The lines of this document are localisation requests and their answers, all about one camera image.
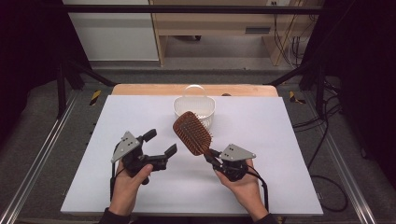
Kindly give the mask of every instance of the hand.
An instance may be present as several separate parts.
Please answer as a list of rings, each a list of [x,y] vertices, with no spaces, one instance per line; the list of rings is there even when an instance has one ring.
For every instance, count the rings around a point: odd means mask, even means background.
[[[129,216],[134,210],[136,194],[142,182],[152,171],[152,165],[144,166],[137,175],[130,177],[124,169],[122,161],[117,168],[117,178],[114,185],[113,199],[108,210],[119,216]]]
[[[247,160],[247,165],[253,167],[253,160]],[[227,176],[215,170],[222,185],[230,189],[236,197],[236,200],[245,207],[253,221],[257,221],[268,215],[260,196],[259,182],[253,175],[244,175],[238,181],[231,182]]]

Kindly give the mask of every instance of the brush head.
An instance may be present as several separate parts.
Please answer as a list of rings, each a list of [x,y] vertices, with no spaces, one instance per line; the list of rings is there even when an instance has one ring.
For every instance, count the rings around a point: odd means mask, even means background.
[[[173,129],[194,156],[211,155],[209,147],[212,136],[194,113],[187,111],[182,114],[175,121]]]

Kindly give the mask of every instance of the black cable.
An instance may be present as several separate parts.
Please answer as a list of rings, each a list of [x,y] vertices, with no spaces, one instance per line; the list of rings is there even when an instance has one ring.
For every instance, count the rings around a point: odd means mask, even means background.
[[[288,33],[290,31],[291,25],[293,24],[296,17],[297,17],[297,15],[293,16],[293,18],[289,24],[289,27],[286,29],[286,33]],[[285,48],[282,44],[282,41],[280,40],[279,33],[277,32],[277,21],[276,20],[277,20],[277,14],[274,14],[274,40],[275,40],[276,47],[280,50],[280,53],[282,54],[282,57],[286,61],[286,63],[293,65],[293,63],[288,59],[288,57],[286,57]]]
[[[324,111],[325,111],[325,114],[324,114],[324,122],[326,123],[326,129],[325,129],[324,132],[323,132],[323,136],[322,136],[322,138],[320,139],[320,142],[319,142],[319,144],[318,144],[318,146],[317,146],[317,149],[315,150],[314,155],[312,156],[311,160],[309,161],[309,163],[308,163],[308,165],[307,165],[307,169],[308,169],[308,170],[309,170],[309,168],[311,168],[312,162],[314,161],[315,157],[318,155],[318,152],[319,152],[319,150],[320,150],[320,148],[321,148],[321,145],[323,144],[324,139],[326,138],[326,134],[327,134],[327,132],[329,131],[329,120],[328,120],[328,114],[327,114],[327,104],[329,103],[329,101],[330,101],[331,99],[334,99],[334,98],[336,98],[336,97],[337,97],[337,96],[334,95],[334,96],[330,97],[327,101],[325,101],[325,105],[324,105]]]
[[[340,93],[341,89],[334,87],[326,78],[324,79],[324,87],[326,90],[334,91],[337,94]]]
[[[124,171],[125,170],[125,167],[124,168],[122,168],[122,170],[120,170],[117,174],[116,174],[116,176],[114,176],[114,177],[116,177],[117,178],[117,176],[119,176],[119,174],[122,172],[122,171]]]
[[[116,153],[117,146],[114,148],[113,155],[114,155],[114,153]],[[116,173],[116,163],[113,162],[113,164],[111,164],[111,178],[115,178],[115,176],[114,176],[115,173]]]
[[[254,169],[254,167],[253,167],[253,166],[249,166],[249,165],[247,165],[247,167],[248,167],[248,168],[250,168],[250,169],[252,169],[254,172],[256,172],[256,174],[257,174],[257,175],[259,174],[259,172],[257,172],[257,170],[256,170],[256,169]]]
[[[309,20],[318,21],[318,19],[315,17],[315,15],[309,15]]]
[[[300,37],[297,37],[297,46],[296,46],[296,54],[295,54],[295,58],[296,58],[296,64],[298,64],[298,48],[300,47]]]
[[[320,179],[324,179],[324,180],[329,181],[330,183],[334,184],[337,188],[339,188],[341,193],[344,196],[345,203],[344,203],[342,208],[330,208],[330,207],[324,205],[323,203],[320,203],[320,205],[323,208],[325,208],[325,209],[327,209],[329,211],[332,211],[332,212],[344,212],[347,209],[347,207],[349,205],[348,197],[347,197],[347,194],[344,192],[344,190],[341,188],[341,186],[339,184],[337,184],[335,181],[331,180],[330,178],[322,176],[322,175],[311,175],[311,178],[320,178]]]
[[[337,104],[337,105],[333,106],[333,107],[327,112],[327,117],[328,117],[328,119],[329,119],[330,117],[332,117],[335,113],[337,113],[337,112],[340,111],[340,110],[341,110],[340,104]],[[309,128],[303,129],[303,130],[294,131],[294,132],[295,132],[295,133],[300,133],[300,132],[304,132],[304,131],[311,130],[311,129],[313,129],[313,128],[315,128],[315,127],[318,127],[318,126],[320,126],[321,124],[323,124],[323,123],[324,123],[324,120],[322,120],[322,119],[320,119],[320,118],[318,118],[318,117],[314,117],[313,119],[311,119],[311,120],[309,120],[309,121],[307,121],[307,122],[302,122],[302,123],[294,124],[294,125],[293,125],[293,129],[296,129],[296,128],[302,128],[302,127],[304,127],[304,126],[308,126],[309,124],[314,123],[314,122],[317,122],[317,121],[319,121],[319,120],[321,120],[321,123],[319,123],[319,124],[316,124],[316,125],[314,125],[314,126],[311,126],[311,127],[309,127]]]
[[[329,85],[326,85],[325,88],[326,88],[327,86],[332,87],[332,88],[335,88],[335,87],[333,87],[330,83],[329,83]],[[335,99],[337,96],[338,96],[338,95],[335,94],[335,95],[329,97],[329,99],[327,99],[325,102],[326,102],[326,103],[329,103],[330,100]],[[332,111],[335,107],[337,107],[337,106],[339,106],[339,105],[340,105],[340,104],[333,106],[333,107],[332,107],[331,109],[329,109],[328,111],[325,110],[325,113],[331,114],[331,115],[330,115],[330,117],[331,117],[331,116],[333,115],[333,114],[331,113],[331,111]],[[292,128],[295,129],[295,128],[304,127],[304,126],[307,126],[307,125],[309,125],[309,124],[311,124],[311,123],[314,123],[314,122],[316,122],[316,121],[318,121],[318,120],[320,120],[320,119],[321,119],[321,118],[319,118],[319,117],[313,117],[312,119],[310,119],[310,120],[308,120],[308,121],[304,121],[304,122],[300,122],[300,123],[295,123],[295,124],[293,124],[293,125],[292,125]]]
[[[267,187],[267,183],[265,183],[264,179],[262,179],[262,177],[259,175],[259,173],[254,174],[254,173],[251,173],[250,171],[247,171],[247,174],[255,176],[256,178],[260,179],[260,181],[262,182],[262,189],[264,191],[264,203],[265,203],[264,206],[265,206],[265,209],[267,209],[267,211],[269,212],[270,211],[269,210],[270,206],[269,206],[269,203],[268,203],[268,187]]]

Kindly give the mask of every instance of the white basket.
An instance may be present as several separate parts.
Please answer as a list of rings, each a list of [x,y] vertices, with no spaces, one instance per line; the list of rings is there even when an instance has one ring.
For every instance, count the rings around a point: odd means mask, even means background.
[[[188,89],[199,88],[203,91],[201,96],[186,95]],[[200,85],[190,85],[183,91],[183,96],[176,98],[174,101],[174,109],[176,117],[180,117],[187,111],[194,113],[207,130],[212,125],[215,114],[216,103],[213,98],[206,96],[205,89]]]

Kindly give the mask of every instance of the gray floor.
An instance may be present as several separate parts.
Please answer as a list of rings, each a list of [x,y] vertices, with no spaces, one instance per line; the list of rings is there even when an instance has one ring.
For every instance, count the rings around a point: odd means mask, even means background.
[[[285,63],[273,67],[260,38],[203,36],[195,41],[191,36],[171,38],[168,43],[165,65],[155,63],[96,63],[95,69],[104,77],[123,83],[249,83],[262,84],[286,74],[291,67]],[[62,132],[51,148],[50,154],[34,186],[19,212],[18,222],[23,218],[29,223],[61,223],[60,220],[92,222],[98,217],[72,217],[60,213],[64,194],[73,180],[90,132],[99,118],[106,95],[111,88],[90,77],[84,76],[86,86],[83,91],[70,91],[77,95],[76,106],[70,113]],[[310,92],[298,88],[299,77],[277,87],[284,98],[291,123],[312,119],[315,115],[308,104],[290,101],[290,91],[300,100],[308,100]],[[333,85],[338,85],[335,77],[328,77]],[[95,90],[102,94],[95,105],[89,105]],[[0,211],[4,212],[29,172],[35,156],[40,152],[57,114],[56,83],[51,82],[31,91],[28,105],[21,114],[13,134],[0,151]],[[342,114],[330,118],[330,133],[340,149],[351,173],[355,177],[365,201],[371,208],[377,223],[396,223],[396,192],[381,173],[375,161],[361,157],[360,146]],[[296,132],[301,151],[306,162],[312,157],[321,137],[320,128]],[[329,146],[324,145],[314,161],[310,173],[324,175],[342,185],[342,180],[329,154]],[[344,204],[343,195],[334,185],[321,179],[313,179],[323,204],[339,208]],[[324,210],[323,217],[288,217],[286,223],[361,223],[356,204],[351,204],[340,213]],[[165,223],[166,218],[157,223]]]

